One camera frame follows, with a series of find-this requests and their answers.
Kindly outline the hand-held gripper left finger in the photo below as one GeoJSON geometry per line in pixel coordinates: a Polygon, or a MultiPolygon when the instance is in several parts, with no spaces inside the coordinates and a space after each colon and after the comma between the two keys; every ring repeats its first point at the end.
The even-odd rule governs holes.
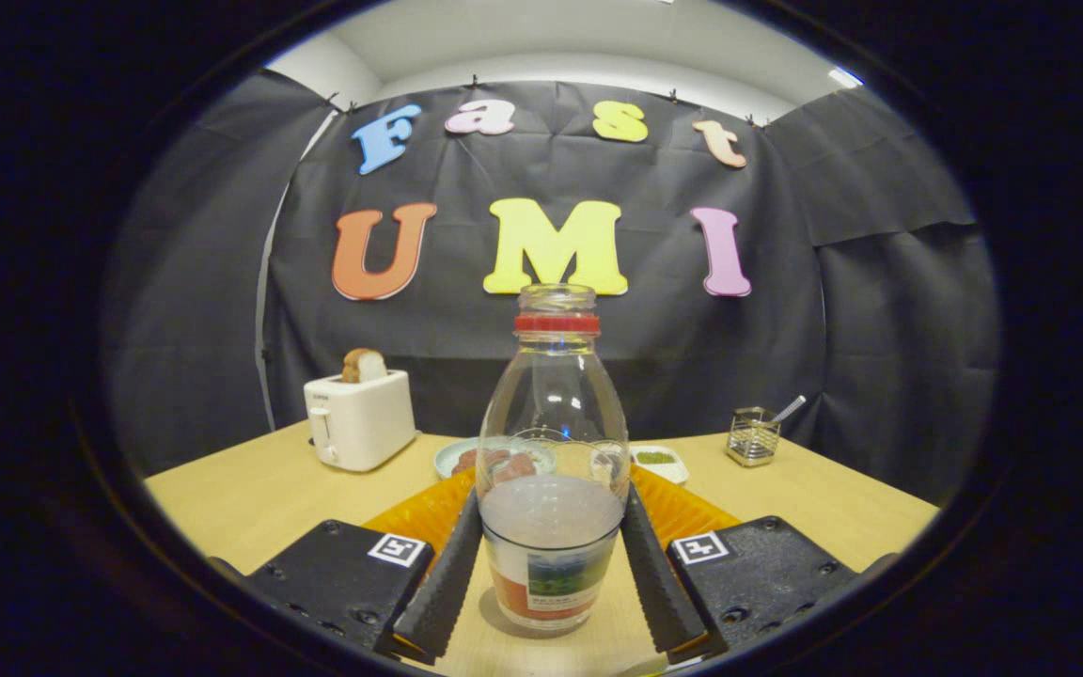
{"type": "Polygon", "coordinates": [[[392,658],[446,655],[482,537],[469,468],[364,526],[322,520],[245,586],[319,633],[392,658]]]}

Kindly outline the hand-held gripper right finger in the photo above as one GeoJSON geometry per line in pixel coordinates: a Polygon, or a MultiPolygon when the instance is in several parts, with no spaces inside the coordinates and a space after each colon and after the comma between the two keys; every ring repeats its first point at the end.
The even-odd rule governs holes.
{"type": "Polygon", "coordinates": [[[652,642],[669,656],[748,650],[860,578],[787,520],[743,522],[640,466],[622,537],[652,642]]]}

